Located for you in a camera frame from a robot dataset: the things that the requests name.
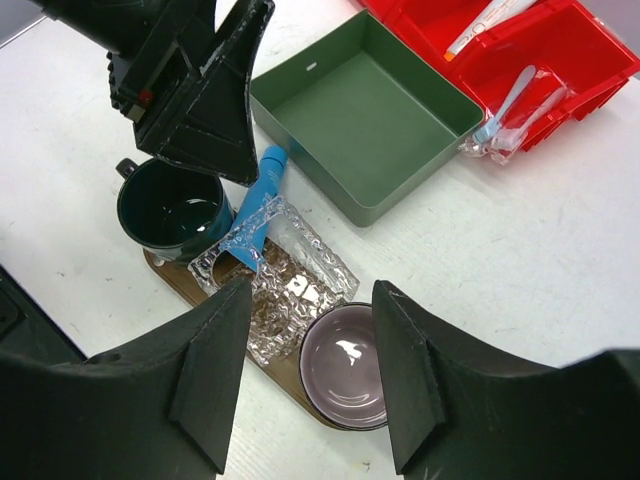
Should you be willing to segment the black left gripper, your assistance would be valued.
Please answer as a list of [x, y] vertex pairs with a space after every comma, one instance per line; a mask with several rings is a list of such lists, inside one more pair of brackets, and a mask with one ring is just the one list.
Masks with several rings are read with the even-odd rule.
[[257, 180], [250, 82], [274, 2], [235, 2], [216, 32], [214, 1], [36, 4], [107, 50], [111, 106], [139, 150], [239, 185]]

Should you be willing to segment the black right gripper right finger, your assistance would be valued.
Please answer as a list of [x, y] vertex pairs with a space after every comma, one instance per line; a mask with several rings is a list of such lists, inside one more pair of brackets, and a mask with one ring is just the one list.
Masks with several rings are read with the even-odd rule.
[[639, 353], [562, 368], [500, 350], [388, 281], [372, 292], [396, 472], [406, 479], [635, 479]]

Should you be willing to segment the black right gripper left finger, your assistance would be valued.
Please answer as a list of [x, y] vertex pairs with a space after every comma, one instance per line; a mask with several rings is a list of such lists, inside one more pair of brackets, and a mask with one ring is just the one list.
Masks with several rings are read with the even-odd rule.
[[5, 479], [213, 479], [225, 471], [251, 316], [234, 280], [77, 364], [1, 351]]

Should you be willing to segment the dark green mug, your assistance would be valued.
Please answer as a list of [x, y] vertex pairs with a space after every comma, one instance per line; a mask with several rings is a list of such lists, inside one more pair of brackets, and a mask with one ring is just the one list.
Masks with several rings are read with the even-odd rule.
[[230, 231], [234, 212], [218, 177], [156, 158], [140, 165], [124, 158], [116, 171], [124, 179], [120, 226], [157, 258], [186, 265]]

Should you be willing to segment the blue toothpaste tube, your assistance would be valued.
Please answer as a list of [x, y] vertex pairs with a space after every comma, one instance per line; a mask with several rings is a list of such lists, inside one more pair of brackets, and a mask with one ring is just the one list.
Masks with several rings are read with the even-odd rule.
[[258, 271], [258, 257], [265, 243], [265, 210], [280, 193], [287, 161], [283, 148], [270, 146], [265, 150], [259, 161], [258, 180], [247, 190], [230, 231], [221, 240], [225, 251], [252, 273]]

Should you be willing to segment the lilac enamel mug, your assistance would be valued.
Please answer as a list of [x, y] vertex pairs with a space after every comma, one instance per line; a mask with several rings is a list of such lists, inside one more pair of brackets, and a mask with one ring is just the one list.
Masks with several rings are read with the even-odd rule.
[[332, 427], [364, 432], [387, 424], [371, 304], [319, 315], [301, 342], [298, 370], [306, 399]]

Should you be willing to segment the clear textured glass holder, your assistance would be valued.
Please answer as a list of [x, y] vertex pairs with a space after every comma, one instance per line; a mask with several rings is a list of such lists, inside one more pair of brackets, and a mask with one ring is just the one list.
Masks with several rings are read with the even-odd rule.
[[298, 349], [323, 312], [352, 301], [360, 281], [298, 210], [275, 197], [265, 210], [267, 233], [258, 271], [225, 251], [221, 240], [188, 265], [209, 296], [237, 278], [251, 282], [247, 350], [262, 367]]

